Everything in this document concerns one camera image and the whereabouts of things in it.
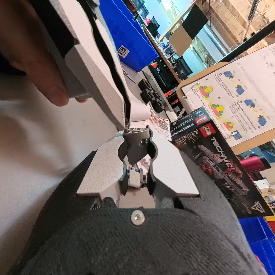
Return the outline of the black toy set box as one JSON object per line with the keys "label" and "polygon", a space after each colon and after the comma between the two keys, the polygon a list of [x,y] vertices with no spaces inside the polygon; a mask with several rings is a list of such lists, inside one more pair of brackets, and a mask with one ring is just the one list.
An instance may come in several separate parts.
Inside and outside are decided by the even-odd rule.
{"label": "black toy set box", "polygon": [[203,107],[172,122],[170,135],[174,146],[214,181],[238,218],[274,216]]}

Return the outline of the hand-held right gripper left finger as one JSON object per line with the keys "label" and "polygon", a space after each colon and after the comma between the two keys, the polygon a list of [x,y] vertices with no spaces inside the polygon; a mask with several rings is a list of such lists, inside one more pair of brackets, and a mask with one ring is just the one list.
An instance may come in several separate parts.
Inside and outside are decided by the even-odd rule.
{"label": "hand-held right gripper left finger", "polygon": [[119,206],[121,195],[128,190],[129,172],[124,161],[127,143],[124,132],[118,132],[104,143],[95,156],[77,190],[78,196],[112,198]]}

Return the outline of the toy sticker sheet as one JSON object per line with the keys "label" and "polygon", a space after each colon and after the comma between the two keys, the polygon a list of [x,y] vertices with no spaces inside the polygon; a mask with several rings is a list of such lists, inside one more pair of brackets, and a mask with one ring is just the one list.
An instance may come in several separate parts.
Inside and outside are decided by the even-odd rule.
{"label": "toy sticker sheet", "polygon": [[147,104],[150,110],[150,125],[157,130],[162,136],[164,136],[169,141],[172,141],[170,133],[170,121],[168,119],[161,118],[153,109],[152,104],[149,102]]}

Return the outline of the black metal pole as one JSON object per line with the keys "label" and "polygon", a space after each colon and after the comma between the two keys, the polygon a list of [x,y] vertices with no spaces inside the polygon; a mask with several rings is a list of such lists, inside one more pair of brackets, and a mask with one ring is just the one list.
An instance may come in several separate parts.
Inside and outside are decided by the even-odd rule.
{"label": "black metal pole", "polygon": [[246,52],[248,49],[250,49],[251,47],[256,45],[261,40],[265,39],[267,36],[272,34],[274,31],[275,31],[275,20],[273,20],[268,25],[266,25],[264,28],[259,30],[257,33],[255,33],[253,36],[251,36],[245,42],[240,44],[238,47],[236,47],[234,50],[232,50],[230,53],[228,53],[226,56],[224,56],[222,59],[220,59],[215,64],[218,64],[220,62],[231,62],[231,61],[235,60],[241,54]]}

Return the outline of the blue plastic crate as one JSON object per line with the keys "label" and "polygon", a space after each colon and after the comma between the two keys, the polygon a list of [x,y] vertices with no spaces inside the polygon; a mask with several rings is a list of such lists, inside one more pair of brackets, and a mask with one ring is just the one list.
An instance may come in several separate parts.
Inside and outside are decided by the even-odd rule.
{"label": "blue plastic crate", "polygon": [[263,217],[239,219],[246,239],[269,275],[275,274],[274,232]]}

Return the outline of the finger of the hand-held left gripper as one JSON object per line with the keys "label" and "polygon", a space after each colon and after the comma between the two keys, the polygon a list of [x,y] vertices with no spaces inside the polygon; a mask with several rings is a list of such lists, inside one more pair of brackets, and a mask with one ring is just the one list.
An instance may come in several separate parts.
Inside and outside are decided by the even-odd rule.
{"label": "finger of the hand-held left gripper", "polygon": [[112,39],[109,36],[108,29],[105,28],[104,23],[99,18],[95,18],[95,44],[101,56],[100,69],[106,78],[106,82],[113,88],[113,93],[117,93],[124,103],[131,103],[129,89],[124,79],[120,61],[113,48]]}
{"label": "finger of the hand-held left gripper", "polygon": [[93,1],[70,0],[59,1],[59,4],[63,9],[62,15],[67,17],[66,25],[79,41],[64,58],[66,65],[85,90],[84,95],[74,97],[93,98],[119,131],[126,130],[130,125],[131,103],[124,103],[117,93],[113,93],[113,88],[106,82],[100,69],[101,56],[95,44],[95,18],[99,18],[105,28],[108,27],[99,7]]}

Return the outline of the grey toy panel piece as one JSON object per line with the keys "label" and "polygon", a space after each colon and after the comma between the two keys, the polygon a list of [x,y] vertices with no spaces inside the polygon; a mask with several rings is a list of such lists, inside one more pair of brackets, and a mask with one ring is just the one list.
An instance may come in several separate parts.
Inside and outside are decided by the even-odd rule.
{"label": "grey toy panel piece", "polygon": [[127,144],[127,158],[130,165],[142,160],[148,153],[150,132],[148,128],[130,128],[123,134]]}

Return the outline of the grey desk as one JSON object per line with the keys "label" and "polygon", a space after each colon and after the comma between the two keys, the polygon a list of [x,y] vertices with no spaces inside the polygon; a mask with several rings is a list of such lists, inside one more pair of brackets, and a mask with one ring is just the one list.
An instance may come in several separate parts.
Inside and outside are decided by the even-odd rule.
{"label": "grey desk", "polygon": [[1,274],[171,274],[163,248],[128,231],[129,211],[76,195],[116,133],[93,100],[55,107],[1,74]]}

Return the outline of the person's left hand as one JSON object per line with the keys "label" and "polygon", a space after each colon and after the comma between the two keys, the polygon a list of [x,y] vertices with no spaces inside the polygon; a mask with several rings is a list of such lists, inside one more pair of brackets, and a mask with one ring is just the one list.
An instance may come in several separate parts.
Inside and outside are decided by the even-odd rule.
{"label": "person's left hand", "polygon": [[0,1],[1,53],[52,104],[63,107],[70,98],[63,77],[50,55],[39,20],[29,1]]}

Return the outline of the square marker tag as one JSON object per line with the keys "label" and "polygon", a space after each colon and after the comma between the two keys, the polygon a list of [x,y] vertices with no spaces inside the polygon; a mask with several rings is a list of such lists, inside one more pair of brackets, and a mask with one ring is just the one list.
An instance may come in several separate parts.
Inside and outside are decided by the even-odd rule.
{"label": "square marker tag", "polygon": [[128,50],[125,46],[121,45],[117,50],[117,53],[120,57],[126,58],[127,55],[130,53],[130,50]]}

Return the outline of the white instruction booklet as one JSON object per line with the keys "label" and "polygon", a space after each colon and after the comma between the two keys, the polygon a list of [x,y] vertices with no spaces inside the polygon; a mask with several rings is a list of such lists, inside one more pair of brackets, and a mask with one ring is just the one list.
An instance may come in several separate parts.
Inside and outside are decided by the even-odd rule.
{"label": "white instruction booklet", "polygon": [[140,93],[142,92],[138,83],[145,78],[142,71],[136,72],[128,66],[124,66],[129,78],[125,78],[129,88],[131,101],[131,122],[145,121],[150,117],[149,107],[142,100]]}

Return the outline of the grey toy brick assembly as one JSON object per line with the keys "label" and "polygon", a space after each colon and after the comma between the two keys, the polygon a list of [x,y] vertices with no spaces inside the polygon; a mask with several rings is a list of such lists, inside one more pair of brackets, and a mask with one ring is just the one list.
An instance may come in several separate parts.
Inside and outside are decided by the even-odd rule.
{"label": "grey toy brick assembly", "polygon": [[128,186],[133,188],[145,188],[147,187],[147,175],[148,170],[145,168],[136,168],[130,165],[126,166],[126,171],[129,176]]}

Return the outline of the pink metal bottle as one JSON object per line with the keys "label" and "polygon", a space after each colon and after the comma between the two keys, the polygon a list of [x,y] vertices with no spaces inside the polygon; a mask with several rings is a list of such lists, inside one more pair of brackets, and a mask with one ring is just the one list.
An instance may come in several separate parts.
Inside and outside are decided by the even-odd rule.
{"label": "pink metal bottle", "polygon": [[248,155],[239,161],[248,174],[262,172],[271,168],[270,163],[263,156]]}

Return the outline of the blue plastic bin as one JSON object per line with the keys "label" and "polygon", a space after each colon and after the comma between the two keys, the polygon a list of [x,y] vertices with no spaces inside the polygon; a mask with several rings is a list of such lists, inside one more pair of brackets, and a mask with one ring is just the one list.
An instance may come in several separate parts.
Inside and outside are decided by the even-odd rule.
{"label": "blue plastic bin", "polygon": [[121,0],[100,0],[99,9],[111,33],[116,50],[121,45],[130,53],[120,61],[136,72],[141,71],[158,57],[145,32]]}

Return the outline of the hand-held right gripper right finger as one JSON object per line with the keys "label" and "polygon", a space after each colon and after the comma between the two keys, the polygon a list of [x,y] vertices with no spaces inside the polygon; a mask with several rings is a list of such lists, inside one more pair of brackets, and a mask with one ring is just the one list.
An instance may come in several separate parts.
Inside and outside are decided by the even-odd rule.
{"label": "hand-held right gripper right finger", "polygon": [[180,154],[180,151],[156,129],[149,131],[148,154],[151,158],[147,175],[147,189],[156,208],[168,198],[196,198],[199,191]]}

